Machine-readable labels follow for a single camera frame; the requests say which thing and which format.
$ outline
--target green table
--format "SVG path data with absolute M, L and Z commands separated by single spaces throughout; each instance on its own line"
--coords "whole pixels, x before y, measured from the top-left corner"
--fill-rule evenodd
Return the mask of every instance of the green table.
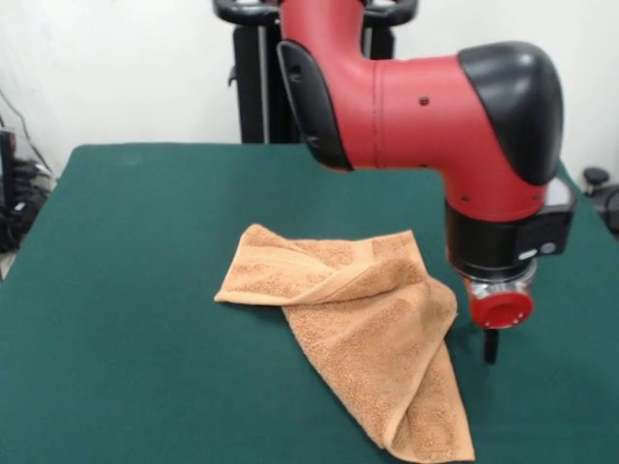
M 305 148 L 82 147 L 0 289 L 0 463 L 386 463 L 276 308 L 214 304 L 253 222 L 290 238 L 415 230 L 457 291 L 448 337 L 480 463 L 619 460 L 619 247 L 580 198 L 537 310 L 487 367 L 429 172 Z

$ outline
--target black handle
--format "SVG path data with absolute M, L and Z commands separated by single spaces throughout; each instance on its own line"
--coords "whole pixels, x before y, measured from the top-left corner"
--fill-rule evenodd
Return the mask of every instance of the black handle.
M 364 26 L 394 27 L 410 21 L 417 13 L 418 0 L 395 0 L 393 5 L 377 6 L 366 2 Z M 280 19 L 280 7 L 266 3 L 238 3 L 237 0 L 213 0 L 215 14 L 243 26 L 273 26 Z

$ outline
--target orange towel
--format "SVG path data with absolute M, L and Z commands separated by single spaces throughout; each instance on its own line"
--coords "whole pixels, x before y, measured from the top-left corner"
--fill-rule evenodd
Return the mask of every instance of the orange towel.
M 281 305 L 301 348 L 371 440 L 410 462 L 474 460 L 444 336 L 456 298 L 411 232 L 347 242 L 242 236 L 216 302 Z

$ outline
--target white wall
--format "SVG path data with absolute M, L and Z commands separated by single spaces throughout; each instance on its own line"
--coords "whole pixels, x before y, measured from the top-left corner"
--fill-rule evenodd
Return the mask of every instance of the white wall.
M 210 3 L 0 0 L 0 86 L 58 169 L 81 143 L 238 141 L 225 83 L 232 26 Z M 611 0 L 421 0 L 419 17 L 397 29 L 397 55 L 540 45 L 564 86 L 563 159 L 574 175 L 599 164 L 619 178 L 617 17 Z

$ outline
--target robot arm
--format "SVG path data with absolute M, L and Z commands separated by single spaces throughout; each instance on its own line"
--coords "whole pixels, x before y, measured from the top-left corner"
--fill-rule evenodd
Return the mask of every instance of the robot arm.
M 448 259 L 486 330 L 532 312 L 536 258 L 565 248 L 575 199 L 555 179 L 557 73 L 528 43 L 368 60 L 364 0 L 280 0 L 280 65 L 301 133 L 339 170 L 430 168 L 444 182 Z M 486 357 L 492 361 L 495 347 Z

